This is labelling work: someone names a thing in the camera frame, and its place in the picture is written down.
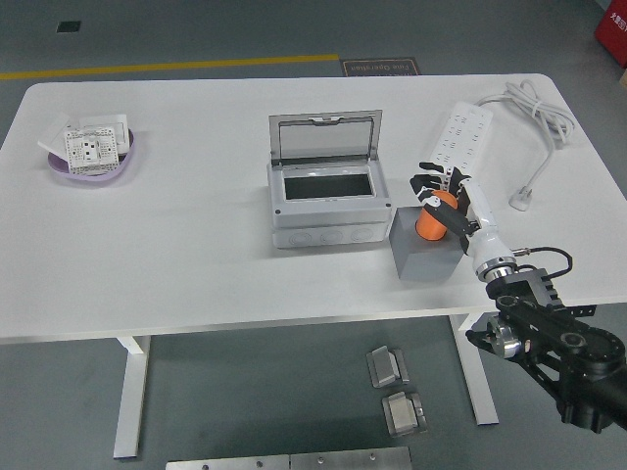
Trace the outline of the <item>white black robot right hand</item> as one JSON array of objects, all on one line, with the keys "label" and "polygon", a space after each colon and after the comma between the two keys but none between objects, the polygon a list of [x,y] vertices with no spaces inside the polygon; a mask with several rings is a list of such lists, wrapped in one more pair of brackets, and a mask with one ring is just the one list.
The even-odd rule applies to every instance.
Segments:
[{"label": "white black robot right hand", "polygon": [[488,283],[512,274],[514,254],[501,240],[478,182],[455,166],[421,162],[410,186],[424,212],[459,237],[477,278]]}]

